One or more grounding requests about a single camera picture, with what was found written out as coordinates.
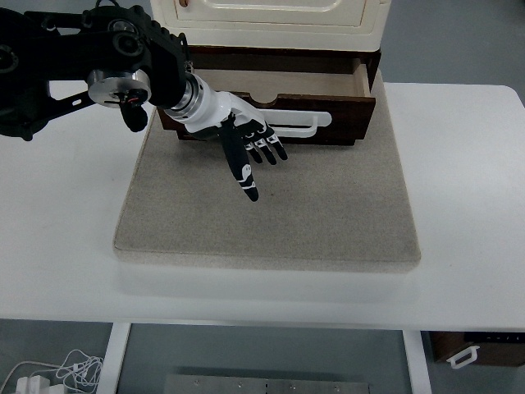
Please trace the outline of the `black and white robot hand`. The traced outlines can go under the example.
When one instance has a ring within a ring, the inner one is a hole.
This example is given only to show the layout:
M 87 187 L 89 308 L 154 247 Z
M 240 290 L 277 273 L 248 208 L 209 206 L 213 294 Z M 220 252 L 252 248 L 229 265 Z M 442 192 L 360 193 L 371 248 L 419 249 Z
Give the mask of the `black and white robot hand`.
M 166 110 L 198 140 L 217 137 L 235 180 L 253 202 L 258 200 L 251 160 L 271 165 L 287 152 L 262 112 L 230 92 L 217 92 L 199 76 L 185 75 L 186 90 L 181 101 Z

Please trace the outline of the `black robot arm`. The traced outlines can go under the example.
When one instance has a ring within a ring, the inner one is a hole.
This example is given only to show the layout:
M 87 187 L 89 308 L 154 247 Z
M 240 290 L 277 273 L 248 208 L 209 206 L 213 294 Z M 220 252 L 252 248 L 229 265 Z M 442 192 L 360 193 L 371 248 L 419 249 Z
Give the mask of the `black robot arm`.
M 80 14 L 1 10 L 1 133 L 33 139 L 49 121 L 98 103 L 143 130 L 143 104 L 173 108 L 189 49 L 141 6 L 100 2 Z

